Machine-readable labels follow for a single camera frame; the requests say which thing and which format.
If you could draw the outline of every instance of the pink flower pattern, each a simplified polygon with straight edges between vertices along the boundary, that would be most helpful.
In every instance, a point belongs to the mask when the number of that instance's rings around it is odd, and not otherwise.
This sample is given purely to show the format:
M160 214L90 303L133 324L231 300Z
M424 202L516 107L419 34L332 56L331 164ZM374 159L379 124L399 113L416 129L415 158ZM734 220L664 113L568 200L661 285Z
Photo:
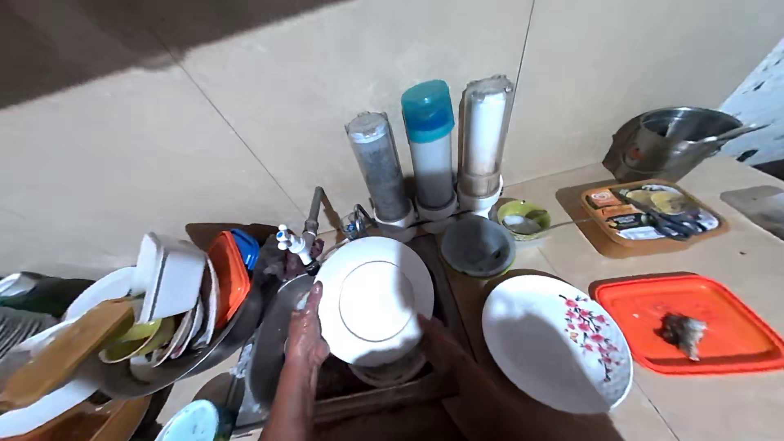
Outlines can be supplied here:
M568 310L566 311L566 331L569 334L569 340L580 345L580 348L585 352L593 352L594 349L599 352L599 363L604 367L604 381L610 381L610 373L612 366L620 366L620 362L614 362L610 356L611 352L617 352L618 348L614 346L610 339L601 335L602 326L607 323L607 317L604 315L594 315L591 311L581 309L579 302L588 301L587 297L577 296L574 299L560 296L566 302Z

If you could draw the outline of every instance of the clear filter housing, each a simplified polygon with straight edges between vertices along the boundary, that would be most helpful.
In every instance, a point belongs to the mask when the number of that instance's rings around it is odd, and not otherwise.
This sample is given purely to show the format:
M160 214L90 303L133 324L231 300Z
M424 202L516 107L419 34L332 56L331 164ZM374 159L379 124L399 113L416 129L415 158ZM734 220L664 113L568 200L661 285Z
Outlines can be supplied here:
M411 147L416 198L421 206L440 209L455 197L452 185L452 128L455 117L444 80L421 82L401 97L403 121Z
M351 148L380 221L405 217L412 209L405 197L403 172L386 113L363 112L346 124Z
M485 198L500 186L501 158L514 86L506 75L468 83L463 98L463 157L458 186L464 195Z

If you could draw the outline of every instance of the white wall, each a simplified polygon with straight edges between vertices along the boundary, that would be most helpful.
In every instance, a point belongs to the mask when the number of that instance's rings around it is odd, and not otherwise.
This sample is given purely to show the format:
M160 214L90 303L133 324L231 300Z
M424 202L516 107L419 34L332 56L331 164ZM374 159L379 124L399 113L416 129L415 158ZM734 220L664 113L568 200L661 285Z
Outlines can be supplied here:
M720 109L746 125L771 124L726 143L721 155L740 156L757 150L746 164L784 159L784 39L746 77Z
M368 194L343 124L386 111L409 172L400 94L444 78L457 106L472 79L517 78L530 8L3 2L0 273L95 277L131 264L146 231L300 224L315 185L346 214ZM780 0L538 0L506 182L599 161L642 111L717 106L782 37L781 23Z

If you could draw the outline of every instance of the plastic tray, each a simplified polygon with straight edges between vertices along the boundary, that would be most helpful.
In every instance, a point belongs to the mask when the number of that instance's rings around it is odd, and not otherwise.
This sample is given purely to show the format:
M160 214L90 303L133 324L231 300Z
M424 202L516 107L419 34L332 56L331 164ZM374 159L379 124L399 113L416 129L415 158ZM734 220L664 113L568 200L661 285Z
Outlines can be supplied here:
M242 260L234 236L228 231L221 231L212 241L207 252L215 272L218 275L218 319L216 328L220 329L231 320L242 301L250 291L250 280L245 262Z
M604 220L597 214L597 210L590 206L590 204L587 202L591 194L600 190L618 191L624 188L639 188L645 184L666 185L678 190L686 197L686 199L689 199L698 205L701 209L716 217L716 219L719 221L718 227L709 231L705 231L701 235L696 235L685 242L679 242L677 240L667 238L647 240L624 239L620 235L616 234L615 230L607 226ZM688 191L685 191L683 188L678 187L672 182L661 179L640 180L638 182L629 182L627 184L616 184L610 185L608 187L592 188L590 190L584 191L580 195L580 206L583 208L583 211L585 211L588 216L594 220L594 222L582 222L581 224L577 225L578 228L583 232L588 241L591 242L591 245L593 245L593 247L596 248L599 253L613 259L623 259L626 257L644 256L657 253L672 253L686 250L689 246L699 241L723 234L729 230L727 221L722 216L720 216L719 213L710 209L710 207L700 202L697 198L691 195Z
M784 368L784 341L718 282L700 275L610 282L593 296L612 315L632 357L661 374L729 374ZM660 336L662 317L678 313L708 328L694 362Z

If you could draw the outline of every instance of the floral plate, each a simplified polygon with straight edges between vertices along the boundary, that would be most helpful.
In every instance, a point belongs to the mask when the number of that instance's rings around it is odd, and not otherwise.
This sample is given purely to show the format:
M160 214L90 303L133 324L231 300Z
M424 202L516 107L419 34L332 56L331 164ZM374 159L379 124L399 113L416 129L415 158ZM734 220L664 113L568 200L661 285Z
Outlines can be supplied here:
M523 392L554 409L600 414L632 384L626 338L607 311L559 279L501 282L482 312L490 354Z

